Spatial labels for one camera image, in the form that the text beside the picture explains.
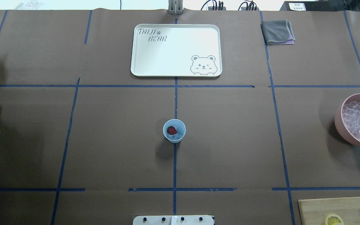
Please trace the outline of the red strawberry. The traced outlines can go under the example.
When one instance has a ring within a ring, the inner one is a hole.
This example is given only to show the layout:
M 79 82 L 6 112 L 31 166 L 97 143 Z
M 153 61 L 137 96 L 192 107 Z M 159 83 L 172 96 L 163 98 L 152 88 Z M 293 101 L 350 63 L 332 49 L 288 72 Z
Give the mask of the red strawberry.
M 176 128 L 174 126 L 169 126 L 167 129 L 166 129 L 166 132 L 168 135 L 175 135 L 178 133 L 178 131 L 176 130 Z

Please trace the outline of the light blue plastic cup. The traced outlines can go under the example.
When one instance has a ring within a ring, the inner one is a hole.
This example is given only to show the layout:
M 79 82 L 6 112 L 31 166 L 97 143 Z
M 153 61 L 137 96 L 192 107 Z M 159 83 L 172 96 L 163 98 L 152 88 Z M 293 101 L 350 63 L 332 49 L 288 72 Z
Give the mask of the light blue plastic cup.
M 169 126 L 174 126 L 176 128 L 176 130 L 178 131 L 178 133 L 181 133 L 183 135 L 183 137 L 184 137 L 185 134 L 186 134 L 186 126 L 185 126 L 185 124 L 183 123 L 183 121 L 180 121 L 178 119 L 171 119 L 171 120 L 167 121 L 163 126 L 163 134 L 166 137 L 166 139 L 171 143 L 179 143 L 183 139 L 183 137 L 181 139 L 179 139 L 179 140 L 170 140 L 168 138 L 168 134 L 166 132 L 166 129 Z

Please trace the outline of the white bear serving tray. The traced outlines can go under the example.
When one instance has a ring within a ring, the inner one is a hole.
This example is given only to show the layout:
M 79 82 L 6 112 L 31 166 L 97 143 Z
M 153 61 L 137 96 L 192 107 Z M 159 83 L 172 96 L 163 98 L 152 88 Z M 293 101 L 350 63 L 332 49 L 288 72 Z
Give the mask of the white bear serving tray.
M 137 77 L 218 77 L 223 71 L 219 27 L 139 24 L 130 70 Z

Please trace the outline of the grey folded cloth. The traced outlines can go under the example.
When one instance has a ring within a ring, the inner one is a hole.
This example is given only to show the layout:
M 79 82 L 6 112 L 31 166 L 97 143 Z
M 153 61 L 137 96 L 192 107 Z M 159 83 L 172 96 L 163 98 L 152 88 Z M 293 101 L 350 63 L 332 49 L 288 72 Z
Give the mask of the grey folded cloth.
M 267 45 L 295 44 L 296 39 L 289 20 L 262 21 L 261 29 Z

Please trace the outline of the wooden cutting board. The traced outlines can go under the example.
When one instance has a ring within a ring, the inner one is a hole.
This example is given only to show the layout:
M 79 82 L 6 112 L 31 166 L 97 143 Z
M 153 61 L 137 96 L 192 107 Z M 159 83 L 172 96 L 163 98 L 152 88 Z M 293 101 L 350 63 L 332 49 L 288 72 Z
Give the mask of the wooden cutting board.
M 360 197 L 318 198 L 298 201 L 303 225 L 324 225 L 335 214 L 345 225 L 360 225 Z

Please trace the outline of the lemon slices stack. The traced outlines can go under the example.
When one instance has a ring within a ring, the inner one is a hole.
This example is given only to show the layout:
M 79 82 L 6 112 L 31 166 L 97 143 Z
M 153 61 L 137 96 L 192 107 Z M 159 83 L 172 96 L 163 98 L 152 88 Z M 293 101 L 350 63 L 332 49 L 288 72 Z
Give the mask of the lemon slices stack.
M 344 221 L 336 214 L 329 214 L 324 219 L 324 225 L 344 225 Z

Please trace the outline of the aluminium frame post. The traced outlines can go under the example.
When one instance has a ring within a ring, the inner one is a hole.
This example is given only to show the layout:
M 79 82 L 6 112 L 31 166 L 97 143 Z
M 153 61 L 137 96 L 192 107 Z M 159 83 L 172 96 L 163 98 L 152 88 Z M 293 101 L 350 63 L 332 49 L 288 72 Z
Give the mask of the aluminium frame post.
M 183 0 L 168 0 L 168 14 L 180 15 L 183 14 Z

